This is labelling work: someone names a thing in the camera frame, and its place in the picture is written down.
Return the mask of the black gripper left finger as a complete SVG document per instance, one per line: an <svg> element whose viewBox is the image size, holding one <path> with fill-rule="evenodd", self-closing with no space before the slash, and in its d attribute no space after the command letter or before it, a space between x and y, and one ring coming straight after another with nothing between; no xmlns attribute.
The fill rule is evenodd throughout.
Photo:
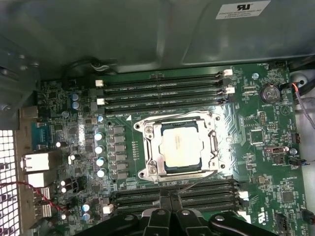
<svg viewBox="0 0 315 236"><path fill-rule="evenodd" d="M161 190L157 204L134 209L118 208L108 219L109 236L169 236L172 223L172 192Z"/></svg>

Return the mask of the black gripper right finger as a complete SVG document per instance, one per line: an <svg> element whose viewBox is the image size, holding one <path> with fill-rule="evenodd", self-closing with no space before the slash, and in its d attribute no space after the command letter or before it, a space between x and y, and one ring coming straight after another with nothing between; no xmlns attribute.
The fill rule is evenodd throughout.
<svg viewBox="0 0 315 236"><path fill-rule="evenodd" d="M218 213L208 221L182 207L178 193L171 193L172 210L184 236L266 236L267 231L231 214Z"/></svg>

